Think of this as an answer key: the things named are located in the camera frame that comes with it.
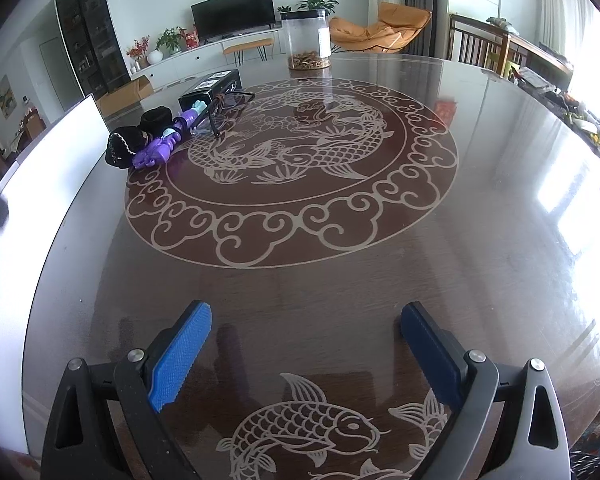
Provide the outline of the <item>black velvet pouch with beads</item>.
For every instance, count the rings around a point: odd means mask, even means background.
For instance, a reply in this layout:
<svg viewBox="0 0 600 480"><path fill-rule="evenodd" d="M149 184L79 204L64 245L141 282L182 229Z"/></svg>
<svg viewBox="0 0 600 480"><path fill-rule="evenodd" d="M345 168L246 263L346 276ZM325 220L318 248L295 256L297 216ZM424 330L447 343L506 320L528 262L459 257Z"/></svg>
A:
<svg viewBox="0 0 600 480"><path fill-rule="evenodd" d="M155 156L147 153L155 137L140 127L123 126L111 130L107 139L105 162L118 169L145 169L158 166Z"/></svg>

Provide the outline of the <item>purple toy wand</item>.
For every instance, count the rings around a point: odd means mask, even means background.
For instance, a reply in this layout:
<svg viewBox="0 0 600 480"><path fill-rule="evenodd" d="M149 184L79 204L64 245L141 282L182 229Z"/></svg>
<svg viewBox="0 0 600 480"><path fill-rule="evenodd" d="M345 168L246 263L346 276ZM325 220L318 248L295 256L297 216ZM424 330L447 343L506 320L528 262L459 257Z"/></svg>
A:
<svg viewBox="0 0 600 480"><path fill-rule="evenodd" d="M208 115L209 107L204 101L196 101L191 108L176 116L172 124L162 130L146 148L143 148L132 159L134 169L150 168L164 165L172 155L176 146L191 136L195 128Z"/></svg>

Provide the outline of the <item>black printed cardboard box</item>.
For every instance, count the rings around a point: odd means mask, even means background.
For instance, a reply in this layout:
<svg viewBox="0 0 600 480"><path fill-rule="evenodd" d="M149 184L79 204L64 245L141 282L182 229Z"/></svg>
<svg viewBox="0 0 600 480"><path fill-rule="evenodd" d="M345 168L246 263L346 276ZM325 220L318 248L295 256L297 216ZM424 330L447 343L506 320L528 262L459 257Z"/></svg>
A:
<svg viewBox="0 0 600 480"><path fill-rule="evenodd" d="M242 88L239 70L220 70L203 76L187 89L179 98L178 105L182 112L189 110L197 101L210 105L220 93L231 92Z"/></svg>

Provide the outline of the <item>white storage bin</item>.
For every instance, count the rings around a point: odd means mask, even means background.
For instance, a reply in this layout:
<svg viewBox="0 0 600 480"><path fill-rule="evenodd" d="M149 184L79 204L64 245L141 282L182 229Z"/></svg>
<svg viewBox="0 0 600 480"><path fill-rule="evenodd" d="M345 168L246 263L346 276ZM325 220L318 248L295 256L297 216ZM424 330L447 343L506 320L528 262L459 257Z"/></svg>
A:
<svg viewBox="0 0 600 480"><path fill-rule="evenodd" d="M88 96L28 148L0 183L0 447L28 452L24 343L38 280L61 223L105 149L108 130Z"/></svg>

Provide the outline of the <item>cardboard box on floor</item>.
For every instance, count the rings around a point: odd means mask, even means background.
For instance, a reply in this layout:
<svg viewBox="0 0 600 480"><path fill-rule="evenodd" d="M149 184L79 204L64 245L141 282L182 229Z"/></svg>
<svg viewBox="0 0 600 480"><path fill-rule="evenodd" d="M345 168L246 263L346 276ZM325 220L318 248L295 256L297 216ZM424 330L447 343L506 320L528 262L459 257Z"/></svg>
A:
<svg viewBox="0 0 600 480"><path fill-rule="evenodd" d="M139 103L142 99L151 96L154 88L146 76L133 79L113 92L109 92L97 100L96 104L100 114L109 117L120 110Z"/></svg>

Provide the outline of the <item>red flowers in white vase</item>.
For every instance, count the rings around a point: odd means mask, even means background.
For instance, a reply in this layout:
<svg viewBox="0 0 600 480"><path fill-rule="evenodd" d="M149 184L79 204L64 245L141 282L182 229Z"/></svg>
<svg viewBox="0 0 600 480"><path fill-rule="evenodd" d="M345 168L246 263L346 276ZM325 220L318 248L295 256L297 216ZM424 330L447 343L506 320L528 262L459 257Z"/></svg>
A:
<svg viewBox="0 0 600 480"><path fill-rule="evenodd" d="M126 49L125 54L133 60L139 68L158 64L164 59L163 53L158 48L150 48L148 36L135 39L132 46Z"/></svg>

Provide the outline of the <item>dark glass display cabinet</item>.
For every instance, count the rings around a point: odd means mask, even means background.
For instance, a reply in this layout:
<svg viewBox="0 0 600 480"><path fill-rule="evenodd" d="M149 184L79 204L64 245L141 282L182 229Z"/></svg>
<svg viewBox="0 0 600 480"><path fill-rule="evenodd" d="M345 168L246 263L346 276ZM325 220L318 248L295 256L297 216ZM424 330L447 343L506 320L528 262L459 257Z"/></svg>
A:
<svg viewBox="0 0 600 480"><path fill-rule="evenodd" d="M58 24L76 80L99 99L130 81L107 0L55 0Z"/></svg>

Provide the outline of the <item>green plant beside flowers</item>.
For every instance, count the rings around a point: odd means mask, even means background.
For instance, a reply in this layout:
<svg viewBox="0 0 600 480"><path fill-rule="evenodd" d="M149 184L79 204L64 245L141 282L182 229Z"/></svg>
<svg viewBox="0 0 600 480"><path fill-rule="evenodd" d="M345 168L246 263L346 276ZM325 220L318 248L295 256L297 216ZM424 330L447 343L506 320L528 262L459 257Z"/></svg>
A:
<svg viewBox="0 0 600 480"><path fill-rule="evenodd" d="M158 37L156 49L164 55L174 55L181 51L186 30L183 27L166 28Z"/></svg>

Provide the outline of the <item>black eyeglasses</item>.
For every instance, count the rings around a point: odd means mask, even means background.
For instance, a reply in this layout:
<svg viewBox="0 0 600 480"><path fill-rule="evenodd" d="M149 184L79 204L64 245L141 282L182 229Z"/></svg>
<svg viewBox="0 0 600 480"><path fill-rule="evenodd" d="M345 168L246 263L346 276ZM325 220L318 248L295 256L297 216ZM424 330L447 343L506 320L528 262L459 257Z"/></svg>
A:
<svg viewBox="0 0 600 480"><path fill-rule="evenodd" d="M192 111L196 113L196 117L190 127L190 132L207 124L215 139L222 140L225 136L223 124L226 122L226 115L240 112L255 97L253 92L232 90L218 93L209 104L203 100L196 101L192 105Z"/></svg>

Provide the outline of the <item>white low tv cabinet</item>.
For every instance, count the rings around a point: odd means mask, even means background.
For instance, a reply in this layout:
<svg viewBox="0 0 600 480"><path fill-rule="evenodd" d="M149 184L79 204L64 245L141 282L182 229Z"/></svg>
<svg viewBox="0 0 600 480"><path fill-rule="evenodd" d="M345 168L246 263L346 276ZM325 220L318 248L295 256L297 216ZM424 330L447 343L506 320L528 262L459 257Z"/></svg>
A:
<svg viewBox="0 0 600 480"><path fill-rule="evenodd" d="M158 64L149 65L132 74L131 79L146 76L151 82L152 88L158 91L166 86L170 86L170 84L191 80L195 77L211 73L212 70L216 70L217 68L239 67L234 64L231 55L225 56L223 54L223 49L232 44L242 44L243 42L268 37L274 39L274 46L268 48L268 59L266 61L272 60L276 56L284 58L287 55L285 32L281 28L273 28L208 42L208 44L203 44L195 49L175 53L168 58L164 58ZM257 61L261 60L255 50L246 53L244 64Z"/></svg>

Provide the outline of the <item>wooden bench with hairpin legs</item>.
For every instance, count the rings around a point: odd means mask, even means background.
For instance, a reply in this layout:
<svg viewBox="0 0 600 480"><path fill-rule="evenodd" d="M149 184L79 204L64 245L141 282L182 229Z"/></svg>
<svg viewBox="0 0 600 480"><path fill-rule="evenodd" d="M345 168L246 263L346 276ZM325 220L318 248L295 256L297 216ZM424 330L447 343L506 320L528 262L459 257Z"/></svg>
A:
<svg viewBox="0 0 600 480"><path fill-rule="evenodd" d="M246 53L255 50L261 61L268 59L268 48L274 46L274 39L271 37L243 42L242 44L232 44L223 49L225 56L231 55L236 66L242 66L246 60Z"/></svg>

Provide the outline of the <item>dark wooden chair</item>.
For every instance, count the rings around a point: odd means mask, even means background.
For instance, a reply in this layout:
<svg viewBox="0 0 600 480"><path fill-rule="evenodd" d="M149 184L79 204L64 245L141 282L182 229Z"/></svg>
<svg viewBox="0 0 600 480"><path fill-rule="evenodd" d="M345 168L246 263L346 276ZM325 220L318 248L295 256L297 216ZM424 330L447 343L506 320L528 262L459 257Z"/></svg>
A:
<svg viewBox="0 0 600 480"><path fill-rule="evenodd" d="M521 38L495 25L452 13L446 59L478 66L508 79L524 66L529 49Z"/></svg>

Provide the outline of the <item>black flat television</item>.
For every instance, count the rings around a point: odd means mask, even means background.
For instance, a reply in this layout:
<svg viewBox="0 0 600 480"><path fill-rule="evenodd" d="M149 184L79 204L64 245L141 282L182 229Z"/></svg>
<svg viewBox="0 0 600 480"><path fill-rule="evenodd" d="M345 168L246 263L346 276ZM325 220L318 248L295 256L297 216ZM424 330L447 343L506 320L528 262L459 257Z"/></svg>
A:
<svg viewBox="0 0 600 480"><path fill-rule="evenodd" d="M273 0L206 0L191 7L201 41L275 24Z"/></svg>

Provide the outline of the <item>orange lounge chair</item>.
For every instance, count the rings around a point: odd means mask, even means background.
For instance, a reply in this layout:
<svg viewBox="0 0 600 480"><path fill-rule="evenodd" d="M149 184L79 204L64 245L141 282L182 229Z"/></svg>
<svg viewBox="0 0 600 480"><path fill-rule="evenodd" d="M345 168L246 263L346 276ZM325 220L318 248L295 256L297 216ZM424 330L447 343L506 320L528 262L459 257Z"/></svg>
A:
<svg viewBox="0 0 600 480"><path fill-rule="evenodd" d="M378 21L357 25L335 16L329 21L330 39L339 50L396 53L407 47L431 21L429 10L382 2Z"/></svg>

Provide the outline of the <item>clear plastic jar black lid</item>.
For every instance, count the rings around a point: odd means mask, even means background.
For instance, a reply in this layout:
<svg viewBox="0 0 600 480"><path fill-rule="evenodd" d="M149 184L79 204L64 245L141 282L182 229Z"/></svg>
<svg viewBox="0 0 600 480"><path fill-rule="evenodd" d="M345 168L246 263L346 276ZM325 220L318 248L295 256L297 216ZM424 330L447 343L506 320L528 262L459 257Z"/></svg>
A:
<svg viewBox="0 0 600 480"><path fill-rule="evenodd" d="M282 12L290 70L324 70L330 66L332 42L324 9Z"/></svg>

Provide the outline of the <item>green potted plant right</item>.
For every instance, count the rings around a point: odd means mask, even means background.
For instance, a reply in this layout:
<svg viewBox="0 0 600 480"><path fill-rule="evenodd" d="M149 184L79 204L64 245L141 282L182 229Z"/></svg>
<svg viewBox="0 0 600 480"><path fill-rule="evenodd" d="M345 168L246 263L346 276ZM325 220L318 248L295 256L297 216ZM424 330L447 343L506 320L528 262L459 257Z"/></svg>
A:
<svg viewBox="0 0 600 480"><path fill-rule="evenodd" d="M338 0L299 0L298 10L323 10L326 16L335 13L336 7L340 5Z"/></svg>

